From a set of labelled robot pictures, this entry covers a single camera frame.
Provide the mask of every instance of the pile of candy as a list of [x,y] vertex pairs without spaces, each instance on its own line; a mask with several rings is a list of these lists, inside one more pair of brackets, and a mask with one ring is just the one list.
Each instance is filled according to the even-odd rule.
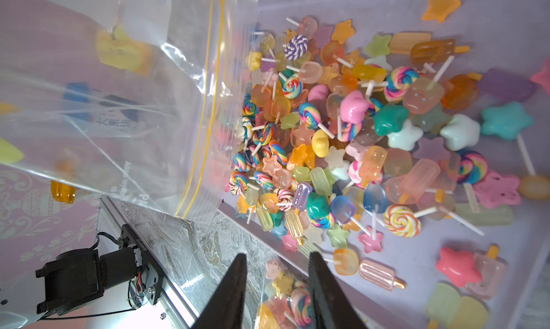
[[[437,8],[434,1],[429,0],[423,19],[443,21],[460,6],[450,0],[447,9],[456,8],[442,17],[431,12]],[[347,249],[349,230],[364,232],[359,241],[369,254],[382,251],[377,225],[413,238],[422,232],[419,218],[429,215],[453,218],[484,235],[478,226],[513,222],[509,205],[521,202],[520,193],[531,199],[550,197],[550,181],[535,173],[520,134],[534,124],[521,102],[536,91],[536,83],[546,85],[546,78],[537,74],[533,82],[492,68],[484,75],[447,79],[443,75],[455,54],[469,51],[456,46],[455,39],[431,40],[425,32],[375,34],[365,48],[371,58],[364,59],[357,50],[345,54],[343,44],[355,34],[351,20],[335,28],[319,26],[311,17],[287,21],[296,30],[276,37],[262,33],[260,51],[249,54],[253,88],[244,99],[243,145],[229,181],[231,192],[239,195],[238,212],[249,221],[255,213],[263,230],[281,239],[286,250],[300,250],[306,241],[322,243],[326,229],[337,248],[333,258],[340,261],[335,264],[339,274],[359,272],[391,291],[404,284],[384,266],[359,263]],[[409,55],[410,65],[393,68],[386,61],[390,53]],[[437,63],[442,64],[436,70]],[[457,113],[480,93],[503,104],[484,109],[481,124]],[[480,134],[517,140],[529,175],[520,179],[489,168],[471,150]],[[464,187],[468,203],[455,203],[457,185]],[[371,227],[361,224],[362,214],[372,218]],[[452,264],[465,264],[463,253],[473,276],[467,278],[469,290],[481,292],[482,281],[494,288],[499,282],[491,277],[494,270],[480,270],[469,252],[448,254],[451,262],[438,265],[451,267],[438,270],[453,281],[457,269]]]

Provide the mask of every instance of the lollipop stick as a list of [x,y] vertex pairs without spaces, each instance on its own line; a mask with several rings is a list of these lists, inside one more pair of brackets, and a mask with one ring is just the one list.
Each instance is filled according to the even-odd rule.
[[331,139],[334,139],[334,137],[336,137],[332,132],[330,132],[330,131],[328,130],[328,128],[327,128],[325,125],[319,123],[318,126],[319,126],[319,128],[320,128],[321,130],[323,130],[324,133],[326,133],[327,136],[329,136]]
[[425,216],[425,215],[429,215],[429,214],[432,214],[432,213],[435,213],[437,212],[437,207],[433,206],[431,208],[428,208],[428,209],[425,209],[425,210],[422,210],[422,211],[418,211],[418,212],[415,212],[414,213],[414,217],[415,218],[419,218],[419,217],[422,217],[422,216]]
[[440,211],[443,211],[445,212],[446,214],[450,215],[453,219],[456,219],[458,222],[464,224],[468,229],[474,231],[475,233],[477,233],[478,235],[481,235],[481,236],[485,236],[485,232],[483,232],[482,230],[480,230],[477,226],[473,225],[472,223],[468,222],[467,220],[465,220],[464,218],[460,217],[459,215],[457,215],[456,213],[450,211],[449,209],[447,209],[446,207],[444,206],[439,206],[438,207]]
[[286,18],[286,21],[292,23],[294,26],[300,26],[300,23],[297,21],[292,20],[291,18]]
[[338,140],[342,141],[342,117],[338,115]]
[[472,187],[471,183],[464,183],[464,190],[466,191],[466,197],[468,198],[468,202],[470,203],[470,208],[472,209],[472,212],[479,213],[480,205],[478,204],[478,199],[476,198],[476,194],[474,193],[474,188]]
[[527,167],[527,172],[529,173],[529,175],[536,175],[537,173],[535,173],[533,161],[531,161],[531,156],[529,156],[529,153],[527,152],[527,147],[525,146],[525,142],[523,141],[521,133],[518,134],[518,136],[516,137],[516,141],[518,142],[521,157],[523,157],[523,161],[525,162],[525,167]]

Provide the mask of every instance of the white stick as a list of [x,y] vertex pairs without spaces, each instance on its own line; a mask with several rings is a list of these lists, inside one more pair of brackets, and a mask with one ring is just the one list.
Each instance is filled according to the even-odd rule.
[[537,173],[535,173],[533,161],[531,161],[531,156],[529,156],[529,153],[527,152],[527,147],[525,146],[525,141],[523,140],[521,133],[516,137],[516,141],[518,142],[519,152],[521,153],[521,157],[523,157],[527,172],[529,175],[536,175]]
[[[368,88],[369,83],[370,81],[361,83],[361,88]],[[380,83],[375,83],[375,87],[378,87],[378,86],[388,86],[388,82],[384,81]]]
[[287,69],[290,69],[290,70],[292,70],[292,71],[294,71],[294,72],[300,72],[300,69],[295,68],[295,67],[290,66],[290,65],[287,65],[286,68],[287,68]]
[[414,217],[419,218],[419,217],[429,215],[429,214],[432,214],[432,213],[436,213],[436,212],[437,212],[437,207],[434,206],[434,207],[427,208],[427,209],[422,210],[422,211],[415,212]]
[[294,26],[300,26],[300,23],[297,21],[292,20],[291,18],[286,18],[286,21],[292,23]]
[[372,95],[372,90],[375,89],[375,81],[370,80],[368,81],[367,91],[365,92],[365,97],[370,98]]
[[478,203],[478,199],[476,198],[476,194],[474,193],[474,188],[472,187],[471,183],[463,183],[464,190],[466,191],[466,197],[468,198],[468,202],[470,203],[470,208],[472,209],[472,212],[479,213],[480,205]]
[[342,117],[338,115],[338,140],[342,141]]
[[[426,188],[426,192],[437,193],[437,188]],[[446,190],[445,194],[454,194],[454,192],[452,190]]]
[[445,213],[448,214],[448,215],[450,215],[453,219],[456,219],[458,222],[464,224],[468,229],[474,231],[474,232],[477,233],[478,235],[485,236],[485,232],[483,232],[482,230],[480,230],[477,226],[475,226],[475,225],[473,225],[472,223],[468,222],[467,220],[465,220],[464,218],[460,217],[460,216],[457,215],[456,213],[454,213],[454,212],[452,212],[452,211],[449,211],[449,209],[447,209],[446,207],[444,207],[444,206],[439,206],[439,210],[445,212]]
[[330,131],[328,130],[328,128],[327,128],[325,125],[319,123],[318,126],[319,126],[319,128],[320,128],[321,130],[323,130],[324,133],[326,133],[331,139],[334,139],[334,137],[336,137],[332,132],[330,132]]

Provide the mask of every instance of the rainbow swirl lollipop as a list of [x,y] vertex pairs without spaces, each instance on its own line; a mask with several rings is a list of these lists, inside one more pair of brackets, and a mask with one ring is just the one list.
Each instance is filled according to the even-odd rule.
[[290,76],[283,84],[283,96],[286,99],[295,99],[302,93],[302,83],[296,76]]
[[457,151],[462,159],[458,172],[458,184],[474,184],[484,179],[489,170],[489,164],[485,157],[477,151],[462,149]]

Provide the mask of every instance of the popsicle charm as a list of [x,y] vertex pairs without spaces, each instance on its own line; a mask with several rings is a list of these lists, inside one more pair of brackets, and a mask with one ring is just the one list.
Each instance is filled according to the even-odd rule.
[[405,289],[406,287],[404,281],[395,278],[395,274],[391,269],[379,265],[374,261],[362,260],[361,264],[359,264],[359,275],[361,278],[387,291],[392,291],[393,287],[400,289]]

